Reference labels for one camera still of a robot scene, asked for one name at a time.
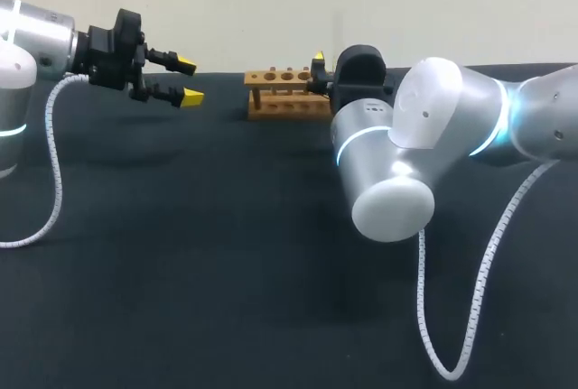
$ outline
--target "cable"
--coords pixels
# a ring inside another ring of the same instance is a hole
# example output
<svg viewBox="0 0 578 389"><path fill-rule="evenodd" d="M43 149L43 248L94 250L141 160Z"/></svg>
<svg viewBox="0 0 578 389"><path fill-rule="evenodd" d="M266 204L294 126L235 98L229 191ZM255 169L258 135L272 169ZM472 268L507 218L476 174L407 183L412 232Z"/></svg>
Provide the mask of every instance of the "cable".
<svg viewBox="0 0 578 389"><path fill-rule="evenodd" d="M458 380L466 370L466 366L470 360L471 350L473 349L473 341L476 338L476 330L480 320L481 303L484 298L484 289L486 288L489 269L491 267L492 260L494 259L494 255L496 254L496 250L498 249L499 241L501 240L509 221L512 219L516 208L519 206L519 203L530 190L532 185L540 178L542 174L544 174L554 165L555 162L542 164L530 174L530 176L517 189L516 193L508 203L506 210L504 210L504 213L499 219L499 222L496 225L496 229L494 229L494 233L489 240L488 247L486 248L486 252L484 253L484 256L481 260L480 270L478 271L478 278L476 279L476 285L474 287L473 298L471 299L468 328L466 329L465 338L463 340L460 359L458 360L458 364L453 369L453 371L448 371L445 366L443 366L439 357L435 354L434 346L432 345L432 340L430 339L427 326L425 324L425 231L421 230L419 232L419 260L417 266L417 324L419 326L420 335L422 336L422 341L424 342L427 355L430 357L430 360L432 361L432 364L437 372L440 373L440 375L446 380Z"/></svg>
<svg viewBox="0 0 578 389"><path fill-rule="evenodd" d="M44 123L46 124L46 137L48 139L48 151L51 157L51 164L52 164L52 173L54 174L54 208L52 209L51 216L48 218L48 221L36 234L25 238L24 240L18 240L15 242L0 242L0 248L13 248L13 247L22 247L26 245L30 245L37 240L43 238L46 233L48 233L56 220L58 219L59 214L61 213L62 208L62 178L61 178L61 167L58 163L58 154L56 153L56 143L54 142L54 131L52 129L52 110L54 109L54 102L56 102L56 97L60 94L60 92L66 88L68 85L75 83L75 82L89 82L89 77L85 75L74 75L68 76L67 78L61 80L56 87L54 87L48 96L48 101L46 102L46 109L44 112Z"/></svg>

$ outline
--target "test tube rack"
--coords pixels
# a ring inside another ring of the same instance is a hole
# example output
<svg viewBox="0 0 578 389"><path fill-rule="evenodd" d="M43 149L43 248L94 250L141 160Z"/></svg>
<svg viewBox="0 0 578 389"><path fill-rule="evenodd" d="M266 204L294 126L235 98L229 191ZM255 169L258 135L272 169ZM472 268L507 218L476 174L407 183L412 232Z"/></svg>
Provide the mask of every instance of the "test tube rack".
<svg viewBox="0 0 578 389"><path fill-rule="evenodd" d="M307 91L308 67L303 70L277 70L245 73L245 85L250 88L249 120L330 120L329 99Z"/></svg>

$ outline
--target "black table surface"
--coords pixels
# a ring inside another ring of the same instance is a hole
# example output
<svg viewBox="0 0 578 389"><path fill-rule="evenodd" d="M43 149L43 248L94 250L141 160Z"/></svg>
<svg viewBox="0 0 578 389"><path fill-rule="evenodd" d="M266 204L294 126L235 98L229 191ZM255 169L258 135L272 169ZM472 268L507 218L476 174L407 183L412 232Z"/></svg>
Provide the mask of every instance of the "black table surface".
<svg viewBox="0 0 578 389"><path fill-rule="evenodd" d="M522 80L561 67L480 70ZM578 166L556 165L512 219L470 366L448 384L416 325L417 239L355 230L328 124L248 122L241 75L192 85L207 93L192 110L83 86L57 101L61 217L38 245L0 252L3 388L578 386ZM0 181L1 240L50 214L50 87ZM489 236L533 168L466 159L435 190L426 314L447 366Z"/></svg>

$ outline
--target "robotic arm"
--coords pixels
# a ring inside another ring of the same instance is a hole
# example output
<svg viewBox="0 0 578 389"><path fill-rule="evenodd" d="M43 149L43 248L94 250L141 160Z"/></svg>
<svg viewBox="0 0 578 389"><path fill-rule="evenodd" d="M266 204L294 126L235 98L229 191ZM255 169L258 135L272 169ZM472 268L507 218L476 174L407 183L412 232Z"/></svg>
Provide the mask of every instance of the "robotic arm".
<svg viewBox="0 0 578 389"><path fill-rule="evenodd" d="M429 58L409 70L393 107L374 48L344 51L333 79L317 70L321 77L314 60L311 88L331 97L332 141L351 216L373 240L395 242L424 228L437 182L465 156L495 165L578 157L575 67L512 83Z"/></svg>
<svg viewBox="0 0 578 389"><path fill-rule="evenodd" d="M0 0L0 179L15 168L22 145L28 100L36 79L60 80L67 73L88 75L105 88L132 88L129 96L149 97L174 107L192 107L203 94L183 87L162 88L143 76L146 61L192 76L196 66L175 52L149 49L141 15L118 12L111 30L75 29L74 19L19 0Z"/></svg>

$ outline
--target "white wall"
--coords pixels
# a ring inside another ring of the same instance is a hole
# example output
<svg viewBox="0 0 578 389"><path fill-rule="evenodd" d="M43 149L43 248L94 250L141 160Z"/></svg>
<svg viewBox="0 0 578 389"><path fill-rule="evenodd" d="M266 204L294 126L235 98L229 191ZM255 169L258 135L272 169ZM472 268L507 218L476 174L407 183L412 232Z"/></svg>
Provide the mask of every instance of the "white wall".
<svg viewBox="0 0 578 389"><path fill-rule="evenodd" d="M389 67L426 56L462 64L578 60L577 0L24 0L111 27L119 7L143 15L150 45L200 71L302 66L365 42Z"/></svg>

